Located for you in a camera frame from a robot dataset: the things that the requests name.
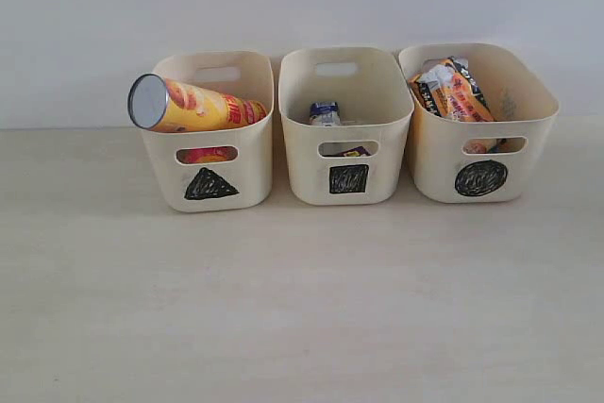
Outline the purple drink carton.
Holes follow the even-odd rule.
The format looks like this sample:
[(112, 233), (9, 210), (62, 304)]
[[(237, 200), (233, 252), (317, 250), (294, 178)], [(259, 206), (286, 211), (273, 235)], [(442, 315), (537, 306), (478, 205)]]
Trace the purple drink carton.
[(339, 158), (360, 158), (360, 157), (370, 157), (371, 153), (362, 145), (347, 149), (345, 151), (340, 151), (334, 154), (334, 157)]

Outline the blue white milk carton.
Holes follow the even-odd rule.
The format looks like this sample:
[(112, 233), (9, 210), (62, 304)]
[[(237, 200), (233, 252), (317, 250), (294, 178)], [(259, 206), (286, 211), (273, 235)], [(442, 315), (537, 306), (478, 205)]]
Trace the blue white milk carton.
[(310, 105), (311, 126), (339, 126), (339, 106), (335, 101), (315, 102)]

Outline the pink chips can yellow lid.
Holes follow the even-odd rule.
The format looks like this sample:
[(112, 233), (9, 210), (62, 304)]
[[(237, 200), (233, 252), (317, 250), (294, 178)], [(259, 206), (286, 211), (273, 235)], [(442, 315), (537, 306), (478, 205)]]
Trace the pink chips can yellow lid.
[(226, 162), (237, 156), (238, 151), (232, 146), (181, 149), (176, 152), (176, 159), (182, 164)]

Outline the orange instant noodle bag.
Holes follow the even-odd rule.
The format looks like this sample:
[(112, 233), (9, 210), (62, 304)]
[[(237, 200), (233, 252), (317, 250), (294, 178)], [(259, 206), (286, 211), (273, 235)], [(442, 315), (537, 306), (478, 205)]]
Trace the orange instant noodle bag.
[(458, 123), (495, 121), (466, 59), (449, 57), (426, 62), (423, 68), (409, 80), (409, 85), (426, 111)]

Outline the cream bin with triangle mark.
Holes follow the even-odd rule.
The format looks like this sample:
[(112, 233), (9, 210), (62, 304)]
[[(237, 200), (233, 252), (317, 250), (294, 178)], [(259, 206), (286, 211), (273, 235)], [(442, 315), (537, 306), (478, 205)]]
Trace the cream bin with triangle mark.
[[(161, 133), (140, 128), (159, 188), (175, 210), (204, 212), (255, 206), (272, 187), (272, 115), (274, 78), (270, 60), (250, 51), (204, 52), (174, 56), (153, 71), (216, 92), (254, 100), (267, 116), (254, 125), (204, 132)], [(226, 162), (182, 164), (181, 149), (232, 146), (236, 159)]]

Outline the cream bin with square mark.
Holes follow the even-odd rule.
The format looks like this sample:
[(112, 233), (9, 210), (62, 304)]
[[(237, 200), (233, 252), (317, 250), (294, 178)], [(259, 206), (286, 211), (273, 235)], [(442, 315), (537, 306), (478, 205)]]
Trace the cream bin with square mark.
[[(339, 126), (311, 126), (310, 105), (335, 101)], [(292, 191), (318, 206), (375, 204), (395, 191), (414, 104), (386, 51), (296, 50), (280, 66), (278, 105)], [(364, 146), (370, 157), (334, 154)]]

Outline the cream bin with circle mark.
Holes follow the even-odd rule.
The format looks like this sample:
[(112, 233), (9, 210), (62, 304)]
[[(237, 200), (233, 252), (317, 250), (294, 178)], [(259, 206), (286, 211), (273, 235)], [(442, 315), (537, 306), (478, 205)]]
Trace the cream bin with circle mark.
[(467, 59), (495, 117), (460, 123), (415, 106), (405, 149), (417, 189), (444, 203), (504, 202), (527, 187), (559, 102), (511, 51), (487, 43), (425, 44), (398, 55), (411, 78), (445, 58)]

